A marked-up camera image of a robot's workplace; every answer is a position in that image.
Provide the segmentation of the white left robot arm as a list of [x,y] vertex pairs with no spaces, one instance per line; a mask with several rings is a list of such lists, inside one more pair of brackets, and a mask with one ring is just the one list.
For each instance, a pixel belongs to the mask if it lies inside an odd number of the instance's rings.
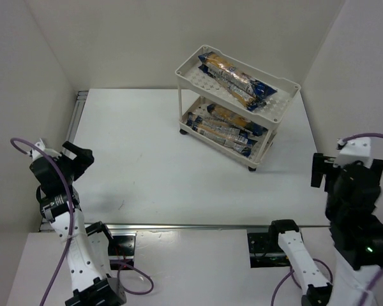
[[71,277],[72,296],[66,305],[124,305],[126,294],[112,276],[108,247],[112,236],[106,224],[85,225],[79,195],[73,183],[94,163],[93,152],[71,142],[63,147],[74,154],[46,147],[43,140],[31,151],[30,170],[39,182],[36,198],[40,213],[58,234],[63,259]]

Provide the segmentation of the spaghetti bag with white label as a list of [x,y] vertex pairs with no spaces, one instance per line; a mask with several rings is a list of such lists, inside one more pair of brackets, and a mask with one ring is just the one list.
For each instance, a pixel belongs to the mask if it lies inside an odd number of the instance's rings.
[[236,98],[247,110],[254,111],[256,108],[263,107],[266,105],[265,102],[258,98],[254,98],[232,82],[223,78],[220,75],[216,75],[214,71],[208,68],[206,65],[201,64],[199,70],[207,74],[209,77],[215,79],[222,87],[224,87],[234,98]]

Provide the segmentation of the yellow spaghetti bag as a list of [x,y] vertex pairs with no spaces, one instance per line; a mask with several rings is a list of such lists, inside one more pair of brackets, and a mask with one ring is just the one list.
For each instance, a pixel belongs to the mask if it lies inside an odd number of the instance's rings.
[[220,105],[212,103],[207,106],[207,112],[212,116],[217,117],[233,126],[237,126],[249,131],[254,136],[262,136],[264,132],[267,131],[266,128],[262,127],[259,124],[256,124],[235,112],[232,112]]
[[206,52],[199,55],[198,58],[201,63],[211,71],[211,74],[217,77],[223,77],[254,98],[263,100],[278,92],[264,82],[246,74],[215,52]]

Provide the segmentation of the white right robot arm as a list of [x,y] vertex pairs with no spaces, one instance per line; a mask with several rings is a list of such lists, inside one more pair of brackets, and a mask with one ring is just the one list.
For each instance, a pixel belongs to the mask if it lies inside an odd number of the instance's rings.
[[304,246],[292,219],[275,220],[268,233],[272,244],[288,257],[302,291],[301,305],[371,305],[373,287],[383,275],[383,224],[373,214],[381,194],[383,160],[352,156],[336,158],[315,153],[311,186],[325,185],[325,215],[336,253],[330,282]]

